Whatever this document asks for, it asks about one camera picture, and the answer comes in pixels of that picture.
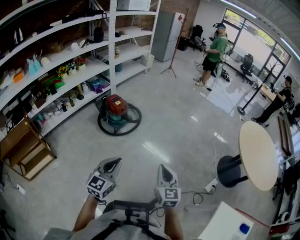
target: grey refrigerator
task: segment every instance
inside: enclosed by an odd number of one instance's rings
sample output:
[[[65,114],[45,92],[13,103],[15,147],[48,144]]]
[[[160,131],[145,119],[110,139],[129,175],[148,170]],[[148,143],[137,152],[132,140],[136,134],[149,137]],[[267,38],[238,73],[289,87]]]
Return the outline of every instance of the grey refrigerator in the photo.
[[[160,10],[151,54],[159,61],[170,60],[174,54],[185,15]]]

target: man in green shirt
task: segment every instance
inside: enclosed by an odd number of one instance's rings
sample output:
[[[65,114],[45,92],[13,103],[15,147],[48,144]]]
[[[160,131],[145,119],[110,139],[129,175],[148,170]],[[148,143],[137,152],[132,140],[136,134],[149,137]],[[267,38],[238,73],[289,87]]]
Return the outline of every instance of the man in green shirt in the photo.
[[[207,80],[210,78],[210,74],[217,66],[220,54],[222,54],[228,44],[226,36],[226,27],[223,23],[218,23],[217,31],[219,35],[214,39],[210,45],[210,49],[205,49],[207,53],[206,58],[203,61],[203,73],[201,78],[193,78],[196,81],[197,86],[205,86]]]

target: wooden tabletop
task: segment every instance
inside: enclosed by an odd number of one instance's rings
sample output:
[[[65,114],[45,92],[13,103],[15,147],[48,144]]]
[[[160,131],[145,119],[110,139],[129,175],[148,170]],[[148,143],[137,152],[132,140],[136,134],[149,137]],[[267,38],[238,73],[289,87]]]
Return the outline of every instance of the wooden tabletop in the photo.
[[[258,189],[270,190],[278,177],[278,158],[267,131],[255,122],[245,122],[240,129],[239,148],[248,178]]]
[[[258,87],[262,85],[262,83],[263,83],[262,80],[257,78]],[[276,98],[276,94],[272,92],[271,89],[266,84],[263,84],[262,88],[260,89],[260,92],[263,95],[265,95],[271,102],[273,102],[274,99]]]

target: potted plant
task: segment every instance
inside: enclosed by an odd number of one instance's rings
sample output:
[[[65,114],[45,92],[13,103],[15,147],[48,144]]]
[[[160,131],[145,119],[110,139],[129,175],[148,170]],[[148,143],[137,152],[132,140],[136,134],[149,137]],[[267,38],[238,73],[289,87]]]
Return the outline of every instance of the potted plant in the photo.
[[[68,68],[68,71],[69,71],[69,74],[70,75],[75,75],[76,72],[77,72],[77,66],[76,66],[76,63],[73,61],[73,62],[70,62],[68,65],[67,65],[67,68]]]
[[[76,59],[76,61],[77,61],[79,70],[84,70],[86,68],[86,65],[85,65],[86,58],[79,57]]]
[[[62,79],[67,78],[68,77],[67,70],[68,70],[67,67],[61,66],[57,71],[58,77],[61,77]]]

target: black shorts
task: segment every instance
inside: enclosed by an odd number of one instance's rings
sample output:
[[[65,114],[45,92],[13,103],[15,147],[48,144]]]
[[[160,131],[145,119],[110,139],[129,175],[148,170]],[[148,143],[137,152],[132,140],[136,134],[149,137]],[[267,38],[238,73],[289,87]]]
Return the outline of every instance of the black shorts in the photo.
[[[204,59],[202,66],[204,71],[211,71],[213,72],[217,66],[218,62],[212,62],[207,57]]]

